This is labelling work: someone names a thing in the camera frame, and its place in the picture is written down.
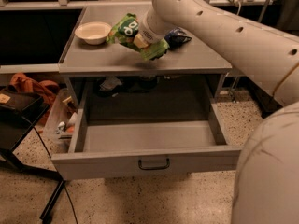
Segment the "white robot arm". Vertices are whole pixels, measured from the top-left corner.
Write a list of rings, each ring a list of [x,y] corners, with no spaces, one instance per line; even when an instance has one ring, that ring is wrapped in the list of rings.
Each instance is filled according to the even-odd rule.
[[[209,45],[282,106],[242,148],[231,223],[299,224],[298,38],[203,0],[152,0],[139,32],[156,43],[176,26]]]

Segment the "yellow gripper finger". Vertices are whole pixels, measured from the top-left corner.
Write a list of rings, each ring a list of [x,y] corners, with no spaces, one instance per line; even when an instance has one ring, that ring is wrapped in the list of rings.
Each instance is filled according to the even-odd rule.
[[[146,48],[149,43],[143,38],[141,34],[137,34],[134,38],[134,44],[140,49]]]

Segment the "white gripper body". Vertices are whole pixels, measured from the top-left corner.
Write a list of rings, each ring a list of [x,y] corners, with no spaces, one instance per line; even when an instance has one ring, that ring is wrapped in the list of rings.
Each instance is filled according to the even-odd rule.
[[[174,25],[164,21],[154,9],[149,9],[139,24],[139,33],[151,44],[163,39]]]

